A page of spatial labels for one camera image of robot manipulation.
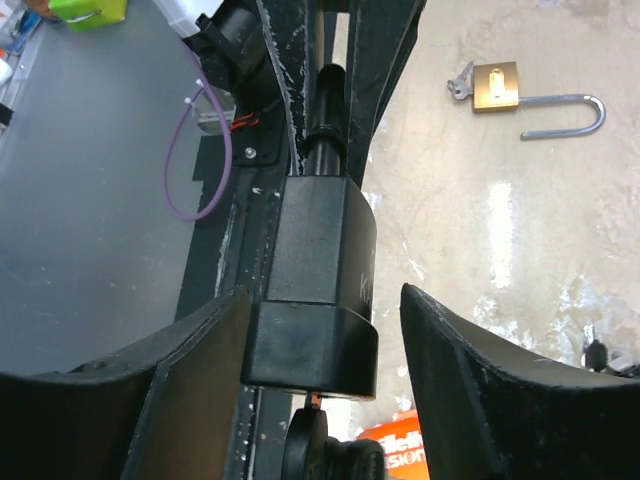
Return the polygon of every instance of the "padlock body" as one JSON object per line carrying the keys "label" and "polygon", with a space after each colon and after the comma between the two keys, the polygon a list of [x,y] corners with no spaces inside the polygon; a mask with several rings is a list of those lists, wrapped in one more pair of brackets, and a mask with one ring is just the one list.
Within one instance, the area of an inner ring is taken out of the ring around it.
{"label": "padlock body", "polygon": [[473,67],[473,111],[509,111],[518,108],[516,62],[490,63]]}

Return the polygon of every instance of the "padlock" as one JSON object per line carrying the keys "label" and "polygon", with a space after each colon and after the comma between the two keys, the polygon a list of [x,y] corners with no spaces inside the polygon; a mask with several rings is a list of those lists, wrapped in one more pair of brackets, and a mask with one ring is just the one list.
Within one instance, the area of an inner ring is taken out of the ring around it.
{"label": "padlock", "polygon": [[515,110],[519,104],[516,62],[473,67],[474,113]]}
{"label": "padlock", "polygon": [[[467,84],[472,73],[473,86]],[[465,67],[460,75],[447,82],[447,88],[456,100],[473,96],[473,112],[504,112],[517,109],[520,105],[552,105],[584,103],[596,112],[596,120],[582,128],[563,128],[558,130],[534,130],[522,132],[520,139],[577,137],[598,130],[607,118],[607,110],[598,97],[583,93],[567,95],[544,95],[540,97],[521,97],[518,91],[518,67],[516,62],[490,63]]]}

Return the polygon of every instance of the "red wire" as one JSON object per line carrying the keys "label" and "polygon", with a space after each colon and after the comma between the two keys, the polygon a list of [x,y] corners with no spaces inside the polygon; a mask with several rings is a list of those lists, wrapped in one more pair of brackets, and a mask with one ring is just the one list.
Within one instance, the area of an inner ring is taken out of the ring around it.
{"label": "red wire", "polygon": [[232,132],[234,132],[234,131],[239,130],[240,128],[244,128],[244,127],[255,127],[256,125],[258,125],[260,123],[260,117],[259,116],[255,120],[252,120],[251,122],[248,121],[254,115],[255,115],[255,113],[250,113],[249,115],[245,115],[244,117],[236,118],[233,121],[233,123],[231,123],[230,130]]}

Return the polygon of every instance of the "padlock shackle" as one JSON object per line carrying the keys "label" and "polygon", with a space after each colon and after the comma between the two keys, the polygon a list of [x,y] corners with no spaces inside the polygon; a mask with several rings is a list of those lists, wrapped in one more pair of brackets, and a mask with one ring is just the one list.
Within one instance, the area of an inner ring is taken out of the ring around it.
{"label": "padlock shackle", "polygon": [[565,128],[559,130],[531,130],[522,132],[520,140],[539,140],[544,138],[579,137],[598,130],[607,118],[607,108],[602,100],[586,93],[567,95],[545,95],[541,97],[520,97],[520,105],[561,105],[565,103],[586,103],[596,112],[596,121],[583,128]]}

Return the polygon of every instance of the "concrete floor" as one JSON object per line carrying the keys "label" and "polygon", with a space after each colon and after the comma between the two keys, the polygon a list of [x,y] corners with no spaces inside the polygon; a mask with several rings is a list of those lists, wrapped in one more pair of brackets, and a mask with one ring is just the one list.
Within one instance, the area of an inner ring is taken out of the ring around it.
{"label": "concrete floor", "polygon": [[[399,323],[403,283],[525,348],[579,365],[582,327],[640,353],[640,3],[428,0],[418,44],[375,137],[364,191],[378,222],[378,398],[327,401],[352,438],[412,401]],[[586,106],[474,115],[445,85],[473,60],[516,60],[522,95],[591,93]]]}

